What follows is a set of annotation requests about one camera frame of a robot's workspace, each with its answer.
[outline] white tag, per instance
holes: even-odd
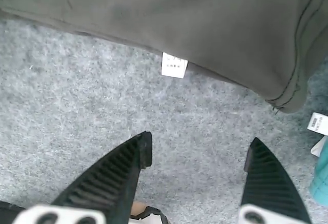
[[[163,53],[161,74],[170,77],[183,78],[187,69],[187,60]]]
[[[327,136],[324,136],[319,142],[317,142],[311,149],[311,154],[317,157],[320,156],[324,143],[326,142]]]
[[[307,129],[328,136],[328,116],[313,113]]]

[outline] gray fabric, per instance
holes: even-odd
[[[153,166],[136,199],[171,223],[236,224],[255,136],[275,153],[305,201],[313,224],[328,209],[308,191],[321,138],[306,129],[328,114],[328,61],[312,77],[304,108],[276,114],[252,91],[187,72],[160,75],[147,51],[0,21],[0,200],[23,207],[51,202],[83,170],[144,130]]]
[[[283,112],[303,105],[326,54],[327,8],[326,0],[0,0],[4,12],[60,30],[187,59]]]

